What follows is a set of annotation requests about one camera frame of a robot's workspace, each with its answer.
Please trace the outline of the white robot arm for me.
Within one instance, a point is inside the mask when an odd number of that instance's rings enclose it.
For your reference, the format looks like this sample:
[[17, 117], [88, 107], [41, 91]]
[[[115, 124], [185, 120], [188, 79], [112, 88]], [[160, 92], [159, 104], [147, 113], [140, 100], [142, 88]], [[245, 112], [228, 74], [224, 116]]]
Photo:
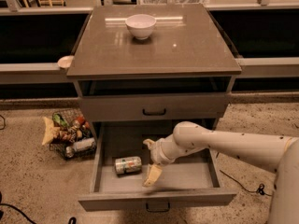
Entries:
[[276, 175], [268, 224], [299, 224], [299, 138], [254, 133], [211, 131], [183, 121], [169, 136], [146, 139], [153, 164], [145, 187], [152, 186], [163, 168], [179, 157], [209, 148]]

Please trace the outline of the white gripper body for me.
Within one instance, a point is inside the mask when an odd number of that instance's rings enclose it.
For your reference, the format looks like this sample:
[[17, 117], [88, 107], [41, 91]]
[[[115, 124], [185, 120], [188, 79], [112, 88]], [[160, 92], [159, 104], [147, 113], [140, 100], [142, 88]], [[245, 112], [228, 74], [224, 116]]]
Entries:
[[169, 150], [173, 147], [174, 143], [172, 138], [161, 138], [157, 141], [149, 142], [150, 158], [160, 166], [166, 166], [175, 161], [170, 157]]

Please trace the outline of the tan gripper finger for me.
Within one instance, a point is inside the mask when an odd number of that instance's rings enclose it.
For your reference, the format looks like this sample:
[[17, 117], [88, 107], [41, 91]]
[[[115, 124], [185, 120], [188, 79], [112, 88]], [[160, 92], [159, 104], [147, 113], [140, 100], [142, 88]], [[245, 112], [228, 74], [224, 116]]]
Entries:
[[155, 149], [156, 142], [151, 139], [145, 139], [143, 144], [148, 147], [149, 150]]
[[149, 164], [147, 176], [143, 182], [144, 187], [152, 187], [162, 174], [162, 167], [157, 164]]

